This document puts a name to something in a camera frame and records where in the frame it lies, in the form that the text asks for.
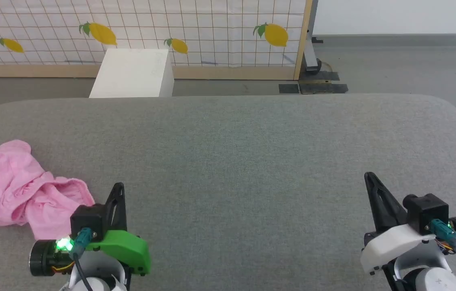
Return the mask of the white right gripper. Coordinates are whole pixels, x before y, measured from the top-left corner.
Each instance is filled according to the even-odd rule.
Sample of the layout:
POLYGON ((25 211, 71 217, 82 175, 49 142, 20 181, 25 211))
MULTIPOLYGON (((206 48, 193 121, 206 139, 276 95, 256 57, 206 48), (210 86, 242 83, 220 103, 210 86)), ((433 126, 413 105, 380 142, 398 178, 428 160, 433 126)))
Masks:
POLYGON ((435 239, 435 234, 421 235, 407 222, 407 211, 375 173, 364 174, 369 204, 376 233, 361 251, 360 262, 365 273, 375 271, 420 245, 423 240, 435 239))

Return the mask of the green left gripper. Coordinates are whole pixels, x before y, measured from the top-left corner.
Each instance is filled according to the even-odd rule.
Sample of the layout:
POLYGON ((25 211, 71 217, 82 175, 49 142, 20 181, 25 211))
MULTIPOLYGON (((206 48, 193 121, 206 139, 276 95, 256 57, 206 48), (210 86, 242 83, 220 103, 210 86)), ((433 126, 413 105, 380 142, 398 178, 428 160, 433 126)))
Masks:
POLYGON ((105 205, 104 239, 91 242, 86 251, 103 252, 133 269, 133 273, 145 276, 150 273, 152 259, 148 244, 140 237, 127 232, 126 195, 122 182, 113 185, 105 205))

